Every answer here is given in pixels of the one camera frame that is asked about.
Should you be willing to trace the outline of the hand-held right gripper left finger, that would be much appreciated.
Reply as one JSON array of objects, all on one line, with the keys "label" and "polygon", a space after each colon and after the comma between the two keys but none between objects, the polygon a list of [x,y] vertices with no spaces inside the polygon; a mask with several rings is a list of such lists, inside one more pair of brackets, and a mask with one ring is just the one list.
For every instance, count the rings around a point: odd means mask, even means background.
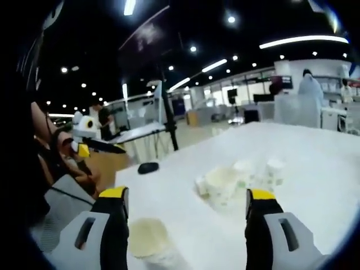
[{"label": "hand-held right gripper left finger", "polygon": [[60,233],[50,252],[55,269],[127,269],[128,197],[126,186],[100,193]]}]

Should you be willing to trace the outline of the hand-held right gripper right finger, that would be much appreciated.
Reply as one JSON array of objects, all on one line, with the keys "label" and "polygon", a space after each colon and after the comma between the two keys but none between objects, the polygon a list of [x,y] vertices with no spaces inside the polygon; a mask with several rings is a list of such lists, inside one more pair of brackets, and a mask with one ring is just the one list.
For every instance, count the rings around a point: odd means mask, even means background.
[{"label": "hand-held right gripper right finger", "polygon": [[327,259],[310,229],[266,190],[246,190],[245,238],[246,269],[320,269]]}]

